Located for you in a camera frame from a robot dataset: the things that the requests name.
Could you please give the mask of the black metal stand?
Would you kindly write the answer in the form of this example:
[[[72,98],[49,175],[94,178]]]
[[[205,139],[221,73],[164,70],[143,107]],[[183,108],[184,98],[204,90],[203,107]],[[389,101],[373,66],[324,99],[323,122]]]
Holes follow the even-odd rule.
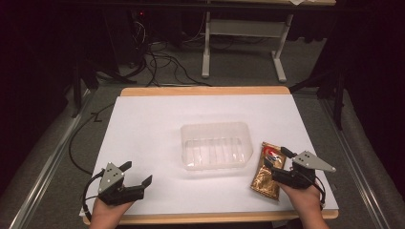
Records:
[[[136,84],[136,81],[130,80],[112,70],[109,70],[85,56],[83,52],[75,51],[75,64],[73,66],[73,94],[75,103],[75,112],[73,117],[78,117],[84,109],[84,94],[81,85],[85,84],[88,90],[97,90],[98,82],[96,73],[102,72],[121,83]]]
[[[345,76],[338,70],[327,70],[323,73],[316,73],[291,87],[289,91],[296,93],[304,88],[318,87],[316,95],[321,99],[333,98],[332,119],[339,130],[342,130],[342,109],[344,107],[343,94]]]

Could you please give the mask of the white metal desk frame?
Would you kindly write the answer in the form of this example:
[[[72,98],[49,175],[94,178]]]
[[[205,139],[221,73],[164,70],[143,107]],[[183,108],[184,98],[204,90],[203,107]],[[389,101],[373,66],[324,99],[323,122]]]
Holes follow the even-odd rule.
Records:
[[[265,22],[251,20],[212,19],[211,13],[205,14],[204,50],[202,54],[202,78],[210,75],[210,38],[212,35],[247,36],[277,38],[279,45],[271,52],[278,81],[285,83],[287,77],[281,61],[293,15],[289,14],[283,22]]]

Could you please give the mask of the clear plastic container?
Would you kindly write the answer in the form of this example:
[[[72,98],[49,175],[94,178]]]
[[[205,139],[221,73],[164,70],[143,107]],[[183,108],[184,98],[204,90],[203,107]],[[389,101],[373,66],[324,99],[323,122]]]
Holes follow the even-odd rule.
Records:
[[[184,125],[181,146],[188,171],[242,168],[253,154],[250,131],[243,122]]]

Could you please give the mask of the white paper sheet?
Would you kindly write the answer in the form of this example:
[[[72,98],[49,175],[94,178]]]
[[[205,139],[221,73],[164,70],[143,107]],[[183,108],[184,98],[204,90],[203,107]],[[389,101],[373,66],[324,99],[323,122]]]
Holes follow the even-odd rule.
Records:
[[[246,166],[187,171],[181,161],[181,127],[186,124],[243,122],[253,154]],[[124,183],[153,179],[142,200],[126,215],[133,221],[161,219],[244,220],[292,209],[286,195],[273,200],[254,192],[261,145],[268,142],[301,153],[313,149],[289,94],[121,96],[117,99],[95,168],[131,161]]]

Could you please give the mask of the person's left hand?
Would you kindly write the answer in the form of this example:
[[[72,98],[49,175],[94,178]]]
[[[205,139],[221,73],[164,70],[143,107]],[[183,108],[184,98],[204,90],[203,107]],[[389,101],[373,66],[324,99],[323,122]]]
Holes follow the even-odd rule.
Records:
[[[97,198],[95,200],[92,221],[109,221],[119,224],[122,216],[132,207],[133,202],[127,202],[118,206],[110,206]]]

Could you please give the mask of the dark computer tower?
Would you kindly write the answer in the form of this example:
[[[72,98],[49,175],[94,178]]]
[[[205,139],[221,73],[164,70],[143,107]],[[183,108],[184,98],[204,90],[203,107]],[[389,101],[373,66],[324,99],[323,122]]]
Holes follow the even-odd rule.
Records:
[[[104,16],[119,65],[138,64],[153,42],[181,47],[179,11],[109,9]]]

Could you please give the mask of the person's right hand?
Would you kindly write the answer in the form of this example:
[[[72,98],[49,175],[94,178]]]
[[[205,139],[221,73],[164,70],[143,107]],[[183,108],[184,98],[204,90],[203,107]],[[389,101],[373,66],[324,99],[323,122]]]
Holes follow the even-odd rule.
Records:
[[[322,219],[320,192],[315,187],[294,189],[286,184],[278,183],[278,185],[288,195],[301,221],[314,222]]]

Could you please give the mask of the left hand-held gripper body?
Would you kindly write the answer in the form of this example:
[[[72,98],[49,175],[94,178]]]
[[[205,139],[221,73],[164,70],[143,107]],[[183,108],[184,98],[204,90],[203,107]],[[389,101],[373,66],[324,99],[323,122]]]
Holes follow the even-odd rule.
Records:
[[[107,205],[120,205],[144,198],[144,189],[138,186],[125,187],[125,172],[121,172],[114,163],[105,168],[98,187],[98,198]]]

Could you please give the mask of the gold foil snack packet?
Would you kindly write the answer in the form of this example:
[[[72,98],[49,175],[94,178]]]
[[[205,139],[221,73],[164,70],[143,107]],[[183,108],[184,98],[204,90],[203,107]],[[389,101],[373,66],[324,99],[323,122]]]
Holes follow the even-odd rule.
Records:
[[[281,153],[280,146],[263,142],[258,167],[250,188],[266,198],[278,200],[280,187],[273,180],[272,172],[266,167],[266,162],[269,162],[274,168],[283,169],[286,158]]]

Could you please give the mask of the metal floor rail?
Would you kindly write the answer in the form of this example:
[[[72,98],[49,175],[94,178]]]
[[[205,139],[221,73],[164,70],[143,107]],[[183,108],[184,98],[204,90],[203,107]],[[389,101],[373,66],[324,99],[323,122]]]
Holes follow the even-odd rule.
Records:
[[[73,91],[68,92],[68,107],[40,137],[18,169],[8,188],[11,196],[5,197],[14,212],[7,229],[27,228],[65,155],[64,150],[82,117],[82,110],[88,105],[94,92],[95,90],[86,89],[79,93],[80,108],[74,102]]]
[[[396,229],[399,226],[397,207],[402,201],[392,179],[387,174],[367,138],[352,105],[344,108],[341,128],[333,119],[332,105],[320,100],[329,122],[343,148],[343,158],[348,164],[356,188],[376,229]]]

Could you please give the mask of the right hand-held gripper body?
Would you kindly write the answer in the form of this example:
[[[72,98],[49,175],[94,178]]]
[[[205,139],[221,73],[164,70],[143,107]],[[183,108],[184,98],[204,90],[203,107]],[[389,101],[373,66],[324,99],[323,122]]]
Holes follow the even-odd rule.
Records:
[[[336,168],[309,151],[304,151],[291,158],[292,168],[277,169],[272,172],[275,181],[294,189],[307,189],[315,185],[316,170],[334,173]]]

